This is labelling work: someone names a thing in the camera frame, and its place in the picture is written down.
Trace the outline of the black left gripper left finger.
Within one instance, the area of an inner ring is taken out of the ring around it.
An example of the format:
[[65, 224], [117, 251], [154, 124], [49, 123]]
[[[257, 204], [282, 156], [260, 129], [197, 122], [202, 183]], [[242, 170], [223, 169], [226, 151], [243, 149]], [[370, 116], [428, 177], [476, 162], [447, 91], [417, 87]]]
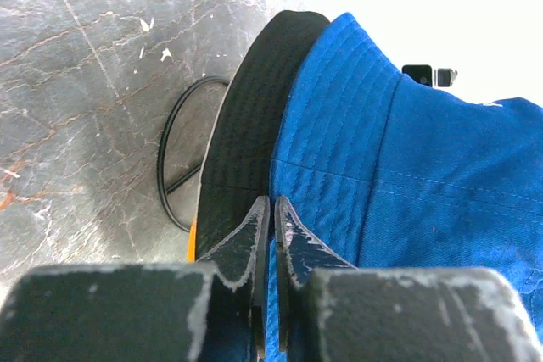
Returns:
[[241, 224], [200, 260], [216, 266], [202, 358], [266, 354], [270, 199], [259, 196]]

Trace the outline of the yellow bucket hat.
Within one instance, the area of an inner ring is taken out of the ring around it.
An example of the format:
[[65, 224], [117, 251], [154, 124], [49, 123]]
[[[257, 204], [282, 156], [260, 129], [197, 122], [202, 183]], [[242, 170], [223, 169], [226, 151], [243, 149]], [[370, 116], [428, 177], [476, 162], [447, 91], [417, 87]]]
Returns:
[[194, 218], [190, 226], [188, 237], [187, 262], [193, 263], [196, 259], [196, 234], [197, 234], [197, 219]]

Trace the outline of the navy blue hat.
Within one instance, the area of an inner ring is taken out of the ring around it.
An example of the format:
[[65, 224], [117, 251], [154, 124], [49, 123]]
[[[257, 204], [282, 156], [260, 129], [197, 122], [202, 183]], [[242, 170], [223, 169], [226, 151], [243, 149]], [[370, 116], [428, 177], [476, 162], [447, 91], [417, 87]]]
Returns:
[[358, 267], [485, 266], [542, 327], [542, 110], [402, 74], [350, 14], [301, 65], [270, 194]]

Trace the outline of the black hat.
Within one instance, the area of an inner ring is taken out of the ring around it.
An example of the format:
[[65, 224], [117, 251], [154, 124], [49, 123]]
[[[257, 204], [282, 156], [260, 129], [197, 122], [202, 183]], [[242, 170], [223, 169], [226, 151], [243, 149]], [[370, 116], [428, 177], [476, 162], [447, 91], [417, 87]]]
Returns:
[[200, 171], [196, 259], [269, 192], [272, 153], [291, 88], [329, 24], [319, 13], [283, 10], [243, 57], [221, 101]]

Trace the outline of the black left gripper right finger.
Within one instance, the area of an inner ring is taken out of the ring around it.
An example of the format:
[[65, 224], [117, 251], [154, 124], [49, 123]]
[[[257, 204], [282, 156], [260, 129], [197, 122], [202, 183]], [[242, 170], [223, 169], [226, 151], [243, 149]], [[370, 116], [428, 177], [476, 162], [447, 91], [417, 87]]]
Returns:
[[279, 348], [286, 354], [318, 354], [322, 328], [311, 274], [316, 269], [350, 270], [354, 265], [311, 232], [284, 196], [275, 202], [274, 221]]

